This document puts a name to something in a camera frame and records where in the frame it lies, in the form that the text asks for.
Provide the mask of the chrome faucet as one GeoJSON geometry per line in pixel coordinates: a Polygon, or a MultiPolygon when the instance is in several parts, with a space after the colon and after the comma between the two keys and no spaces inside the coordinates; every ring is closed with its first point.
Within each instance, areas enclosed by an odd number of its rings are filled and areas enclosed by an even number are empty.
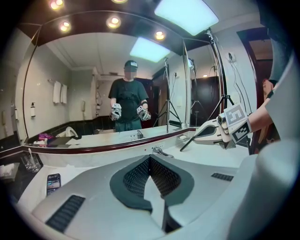
{"type": "Polygon", "coordinates": [[[169,158],[174,158],[173,155],[170,155],[170,154],[167,154],[167,153],[163,152],[163,150],[158,146],[153,148],[153,153],[159,154],[159,155],[162,155],[162,156],[165,156],[165,157],[169,157],[169,158]]]}

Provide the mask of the large wall mirror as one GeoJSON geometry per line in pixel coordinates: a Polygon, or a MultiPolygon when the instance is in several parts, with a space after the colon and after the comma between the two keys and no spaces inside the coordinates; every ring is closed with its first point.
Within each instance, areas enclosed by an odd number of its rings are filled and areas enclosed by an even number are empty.
{"type": "Polygon", "coordinates": [[[127,35],[94,32],[38,46],[24,87],[25,147],[37,153],[110,151],[163,140],[189,125],[190,74],[184,40],[164,30],[127,35]],[[156,40],[157,31],[165,33],[156,40]],[[108,119],[108,93],[124,77],[126,61],[137,62],[137,80],[148,94],[151,120],[142,129],[117,133],[108,119]]]}

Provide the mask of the clear drinking glass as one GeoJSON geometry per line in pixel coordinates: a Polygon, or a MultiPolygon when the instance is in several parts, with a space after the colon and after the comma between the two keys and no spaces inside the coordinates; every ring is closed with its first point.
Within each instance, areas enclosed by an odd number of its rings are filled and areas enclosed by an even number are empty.
{"type": "Polygon", "coordinates": [[[38,173],[42,167],[37,154],[30,154],[30,164],[33,173],[38,173]]]}
{"type": "Polygon", "coordinates": [[[28,171],[32,170],[31,161],[30,161],[30,158],[27,155],[22,156],[22,162],[23,162],[26,170],[28,170],[28,171]]]}

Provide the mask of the person's right forearm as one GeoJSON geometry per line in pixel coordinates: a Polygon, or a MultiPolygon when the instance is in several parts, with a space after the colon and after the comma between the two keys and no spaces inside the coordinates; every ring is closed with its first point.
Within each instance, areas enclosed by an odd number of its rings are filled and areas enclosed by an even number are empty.
{"type": "Polygon", "coordinates": [[[266,98],[264,103],[255,112],[249,115],[248,120],[252,133],[273,123],[273,120],[266,109],[266,105],[269,103],[269,101],[270,98],[266,98]]]}

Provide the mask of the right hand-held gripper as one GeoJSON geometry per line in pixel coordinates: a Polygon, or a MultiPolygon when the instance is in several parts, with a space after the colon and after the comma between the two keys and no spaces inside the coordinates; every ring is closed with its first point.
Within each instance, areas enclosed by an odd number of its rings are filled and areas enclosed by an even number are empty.
{"type": "Polygon", "coordinates": [[[219,145],[230,149],[251,132],[247,113],[241,104],[232,105],[219,114],[214,120],[203,123],[195,132],[193,142],[201,145],[219,145]]]}

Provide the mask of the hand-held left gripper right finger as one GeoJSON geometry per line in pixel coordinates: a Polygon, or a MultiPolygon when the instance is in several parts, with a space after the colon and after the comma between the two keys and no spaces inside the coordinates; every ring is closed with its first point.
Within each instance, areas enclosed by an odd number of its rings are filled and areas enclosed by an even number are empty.
{"type": "Polygon", "coordinates": [[[149,171],[159,195],[151,199],[163,236],[196,220],[227,189],[236,167],[203,165],[152,155],[149,171]]]}

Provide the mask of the square ceiling light panel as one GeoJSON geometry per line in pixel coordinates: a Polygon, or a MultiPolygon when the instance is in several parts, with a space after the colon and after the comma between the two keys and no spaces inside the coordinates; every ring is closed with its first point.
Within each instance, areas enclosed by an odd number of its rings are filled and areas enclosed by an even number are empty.
{"type": "Polygon", "coordinates": [[[219,22],[216,14],[203,0],[161,0],[154,13],[192,36],[219,22]]]}

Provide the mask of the black tripod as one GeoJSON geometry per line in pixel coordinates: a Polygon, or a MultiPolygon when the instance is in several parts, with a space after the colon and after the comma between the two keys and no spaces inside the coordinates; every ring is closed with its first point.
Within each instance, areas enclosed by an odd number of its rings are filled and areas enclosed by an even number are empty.
{"type": "Polygon", "coordinates": [[[225,109],[225,107],[227,107],[227,100],[229,100],[232,105],[234,105],[234,103],[233,103],[230,95],[227,95],[225,70],[224,70],[221,55],[220,55],[219,49],[217,47],[217,44],[215,42],[211,28],[208,28],[206,30],[206,34],[210,37],[210,46],[212,47],[212,51],[213,51],[214,59],[215,59],[215,63],[216,63],[216,68],[217,68],[217,72],[218,72],[219,92],[220,92],[220,100],[219,100],[218,104],[216,105],[216,107],[214,108],[213,112],[207,118],[207,121],[209,121],[212,119],[213,115],[217,112],[217,110],[219,110],[219,113],[222,113],[222,111],[225,109]]]}

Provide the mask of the black smartphone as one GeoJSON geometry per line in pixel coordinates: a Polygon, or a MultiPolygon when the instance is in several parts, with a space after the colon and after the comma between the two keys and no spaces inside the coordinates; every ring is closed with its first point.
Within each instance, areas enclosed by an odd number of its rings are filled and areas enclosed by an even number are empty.
{"type": "Polygon", "coordinates": [[[55,190],[61,187],[61,176],[59,173],[50,174],[47,176],[46,195],[50,195],[55,190]]]}

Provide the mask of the narrow angled mirror panel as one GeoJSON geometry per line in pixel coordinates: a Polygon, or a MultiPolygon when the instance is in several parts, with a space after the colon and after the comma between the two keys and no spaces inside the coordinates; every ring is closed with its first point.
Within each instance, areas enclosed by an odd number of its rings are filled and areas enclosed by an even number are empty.
{"type": "Polygon", "coordinates": [[[0,150],[20,145],[23,87],[19,76],[31,39],[14,29],[0,52],[0,150]]]}
{"type": "Polygon", "coordinates": [[[209,42],[185,39],[190,73],[190,126],[199,127],[220,100],[220,81],[214,49],[209,42]]]}

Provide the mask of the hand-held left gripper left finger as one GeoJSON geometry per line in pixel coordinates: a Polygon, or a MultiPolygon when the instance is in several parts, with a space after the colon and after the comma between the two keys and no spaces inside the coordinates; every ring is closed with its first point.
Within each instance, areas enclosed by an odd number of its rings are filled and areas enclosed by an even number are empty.
{"type": "Polygon", "coordinates": [[[144,199],[149,156],[92,168],[46,197],[33,216],[55,240],[157,240],[165,236],[144,199]]]}

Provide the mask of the person's dark shirt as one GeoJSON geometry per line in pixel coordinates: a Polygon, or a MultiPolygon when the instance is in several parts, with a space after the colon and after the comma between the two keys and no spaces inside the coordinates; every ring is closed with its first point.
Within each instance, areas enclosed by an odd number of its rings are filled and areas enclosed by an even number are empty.
{"type": "Polygon", "coordinates": [[[288,62],[293,47],[280,17],[276,16],[276,10],[271,6],[271,0],[256,0],[260,14],[260,23],[267,28],[272,45],[273,63],[269,81],[276,84],[288,62]]]}

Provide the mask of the tray with white packets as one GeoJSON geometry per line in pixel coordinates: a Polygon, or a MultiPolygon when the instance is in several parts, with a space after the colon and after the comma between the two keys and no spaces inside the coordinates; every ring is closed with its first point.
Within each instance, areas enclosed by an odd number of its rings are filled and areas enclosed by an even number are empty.
{"type": "Polygon", "coordinates": [[[0,166],[0,179],[14,181],[20,163],[11,163],[0,166]]]}

